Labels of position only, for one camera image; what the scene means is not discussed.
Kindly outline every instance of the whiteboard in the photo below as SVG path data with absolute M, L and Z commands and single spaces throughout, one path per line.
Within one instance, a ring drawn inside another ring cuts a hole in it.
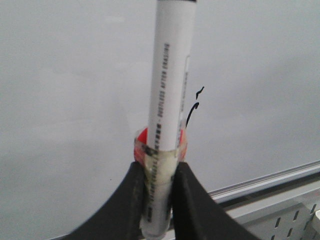
M 117 188 L 148 121 L 155 12 L 0 2 L 0 239 L 66 234 Z M 319 1 L 199 1 L 186 160 L 208 191 L 320 159 L 319 25 Z

